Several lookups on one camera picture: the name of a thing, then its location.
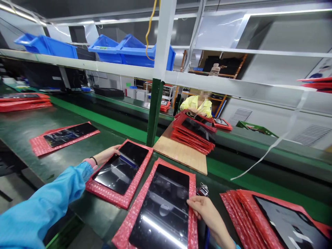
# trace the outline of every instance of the pink wristband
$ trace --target pink wristband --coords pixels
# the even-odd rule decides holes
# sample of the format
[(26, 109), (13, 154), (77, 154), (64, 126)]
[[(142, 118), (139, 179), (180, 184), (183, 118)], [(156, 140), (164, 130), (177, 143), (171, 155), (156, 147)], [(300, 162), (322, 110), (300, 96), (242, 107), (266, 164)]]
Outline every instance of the pink wristband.
[(83, 162), (88, 162), (93, 168), (93, 170), (95, 170), (98, 167), (98, 165), (96, 165), (96, 162), (92, 158), (86, 158), (83, 160)]

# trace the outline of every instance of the yellow shirt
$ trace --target yellow shirt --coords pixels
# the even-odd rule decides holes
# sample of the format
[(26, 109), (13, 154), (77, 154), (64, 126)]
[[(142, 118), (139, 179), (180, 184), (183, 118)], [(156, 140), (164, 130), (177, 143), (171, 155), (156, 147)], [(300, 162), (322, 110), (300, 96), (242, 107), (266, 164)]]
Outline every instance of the yellow shirt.
[(184, 109), (195, 108), (199, 112), (203, 112), (206, 114), (207, 118), (211, 118), (211, 109), (212, 109), (212, 102), (210, 100), (205, 100), (199, 108), (198, 105), (198, 95), (188, 97), (181, 105), (180, 110), (183, 111)]

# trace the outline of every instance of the green metal pole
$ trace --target green metal pole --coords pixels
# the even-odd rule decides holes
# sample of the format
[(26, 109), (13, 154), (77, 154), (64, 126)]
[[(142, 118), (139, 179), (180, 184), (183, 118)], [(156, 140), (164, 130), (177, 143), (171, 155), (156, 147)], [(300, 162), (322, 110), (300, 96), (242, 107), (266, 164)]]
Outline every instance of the green metal pole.
[(148, 121), (148, 135), (146, 139), (146, 145), (152, 147), (155, 144), (155, 136), (157, 132), (158, 119), (160, 105), (162, 102), (164, 81), (159, 79), (152, 80), (152, 90), (151, 90), (151, 103)]

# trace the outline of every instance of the hand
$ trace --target hand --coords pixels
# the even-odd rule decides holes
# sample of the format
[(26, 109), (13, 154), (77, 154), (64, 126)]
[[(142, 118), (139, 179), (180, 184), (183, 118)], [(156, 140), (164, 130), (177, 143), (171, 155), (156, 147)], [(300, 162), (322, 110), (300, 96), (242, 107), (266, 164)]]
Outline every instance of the hand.
[(199, 112), (199, 113), (197, 113), (199, 116), (202, 116), (202, 117), (206, 117), (206, 113), (204, 113), (204, 112)]
[(93, 157), (97, 160), (98, 165), (103, 164), (114, 154), (120, 155), (120, 152), (118, 151), (118, 148), (120, 146), (121, 145), (112, 146), (112, 147), (100, 152), (99, 154), (97, 154)]
[(235, 243), (231, 239), (224, 221), (209, 198), (196, 195), (187, 200), (187, 203), (194, 210), (197, 218), (204, 220), (210, 228), (211, 235), (221, 248), (235, 249)]
[(198, 110), (195, 109), (195, 108), (189, 107), (188, 110), (191, 111), (191, 112), (193, 112), (193, 113), (198, 113)]

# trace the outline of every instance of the green plastic crate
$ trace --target green plastic crate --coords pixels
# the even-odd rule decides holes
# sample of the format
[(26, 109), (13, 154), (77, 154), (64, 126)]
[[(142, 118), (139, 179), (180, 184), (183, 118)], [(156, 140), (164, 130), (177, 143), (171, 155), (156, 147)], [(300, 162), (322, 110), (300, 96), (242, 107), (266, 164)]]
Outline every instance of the green plastic crate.
[(243, 121), (239, 121), (237, 124), (236, 124), (237, 127), (240, 127), (240, 128), (244, 128), (244, 129), (247, 129), (247, 130), (252, 130), (252, 131), (257, 131), (259, 133), (263, 133), (265, 135), (268, 135), (268, 136), (271, 136), (271, 137), (276, 137), (278, 138), (277, 135), (275, 135), (273, 132), (269, 131), (268, 129), (266, 129), (265, 127), (263, 126), (258, 126), (258, 125), (254, 125), (254, 124), (250, 124), (250, 123), (246, 123), (246, 122), (243, 122)]

